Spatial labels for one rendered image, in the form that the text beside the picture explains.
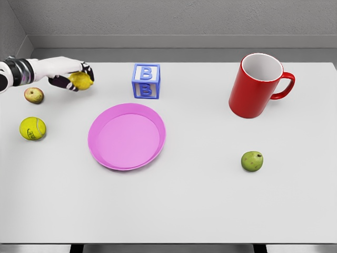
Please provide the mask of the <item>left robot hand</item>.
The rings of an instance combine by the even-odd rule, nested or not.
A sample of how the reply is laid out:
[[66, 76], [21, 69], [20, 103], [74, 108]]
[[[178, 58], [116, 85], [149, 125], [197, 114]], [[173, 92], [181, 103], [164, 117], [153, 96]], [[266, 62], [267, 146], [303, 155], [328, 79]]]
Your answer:
[[77, 92], [79, 89], [68, 79], [72, 73], [85, 72], [94, 81], [92, 68], [88, 64], [63, 56], [38, 60], [34, 63], [33, 69], [36, 74], [35, 82], [48, 77], [51, 85], [74, 92]]

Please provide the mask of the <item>yellow lemon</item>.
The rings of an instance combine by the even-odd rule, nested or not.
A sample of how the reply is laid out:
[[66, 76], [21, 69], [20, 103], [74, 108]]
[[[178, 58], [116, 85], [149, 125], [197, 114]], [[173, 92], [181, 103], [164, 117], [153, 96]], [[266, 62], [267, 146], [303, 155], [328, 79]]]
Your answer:
[[81, 91], [89, 89], [94, 83], [94, 81], [91, 80], [90, 76], [85, 72], [72, 73], [68, 77], [68, 79], [77, 89]]

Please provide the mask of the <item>pink plate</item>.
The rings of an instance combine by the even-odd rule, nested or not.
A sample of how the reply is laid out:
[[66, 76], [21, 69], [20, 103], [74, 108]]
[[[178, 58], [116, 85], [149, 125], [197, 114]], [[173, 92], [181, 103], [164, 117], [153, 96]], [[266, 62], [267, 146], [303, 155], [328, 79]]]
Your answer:
[[153, 161], [162, 151], [166, 127], [148, 106], [124, 103], [102, 112], [88, 132], [88, 148], [101, 165], [127, 171]]

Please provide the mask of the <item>red-yellow apple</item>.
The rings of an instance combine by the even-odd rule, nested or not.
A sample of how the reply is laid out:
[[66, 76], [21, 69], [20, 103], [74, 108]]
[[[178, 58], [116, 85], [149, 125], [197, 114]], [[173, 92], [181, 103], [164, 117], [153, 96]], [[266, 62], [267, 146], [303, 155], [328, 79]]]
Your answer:
[[25, 90], [24, 97], [30, 103], [40, 104], [44, 99], [44, 93], [37, 87], [30, 87]]

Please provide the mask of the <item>yellow tennis ball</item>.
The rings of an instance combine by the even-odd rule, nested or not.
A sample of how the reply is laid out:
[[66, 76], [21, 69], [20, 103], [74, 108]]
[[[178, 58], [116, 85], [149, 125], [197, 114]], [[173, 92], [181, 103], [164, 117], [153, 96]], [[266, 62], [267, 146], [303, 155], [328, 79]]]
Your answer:
[[19, 132], [24, 139], [36, 141], [46, 134], [46, 125], [40, 118], [27, 117], [20, 123]]

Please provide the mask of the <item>blue letter block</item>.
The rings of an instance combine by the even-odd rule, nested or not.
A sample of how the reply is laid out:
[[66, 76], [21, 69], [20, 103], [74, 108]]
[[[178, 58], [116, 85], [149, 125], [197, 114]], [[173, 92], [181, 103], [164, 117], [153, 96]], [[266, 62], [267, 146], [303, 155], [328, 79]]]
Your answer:
[[161, 72], [159, 64], [135, 63], [132, 88], [137, 99], [159, 99]]

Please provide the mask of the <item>red mug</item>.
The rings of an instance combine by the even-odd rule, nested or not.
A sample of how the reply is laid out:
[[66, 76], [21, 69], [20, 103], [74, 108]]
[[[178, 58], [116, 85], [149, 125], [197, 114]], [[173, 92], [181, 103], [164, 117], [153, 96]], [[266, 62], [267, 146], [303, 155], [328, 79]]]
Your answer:
[[285, 72], [279, 60], [264, 53], [249, 54], [240, 62], [229, 107], [242, 118], [255, 118], [269, 100], [286, 97], [294, 85], [295, 76]]

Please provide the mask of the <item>green pear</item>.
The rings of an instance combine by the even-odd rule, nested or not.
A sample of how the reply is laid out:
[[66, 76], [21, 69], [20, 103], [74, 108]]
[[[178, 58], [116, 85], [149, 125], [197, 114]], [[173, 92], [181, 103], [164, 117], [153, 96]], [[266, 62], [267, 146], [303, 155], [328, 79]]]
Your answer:
[[263, 155], [257, 151], [249, 151], [242, 155], [241, 166], [248, 172], [256, 172], [261, 169], [263, 165]]

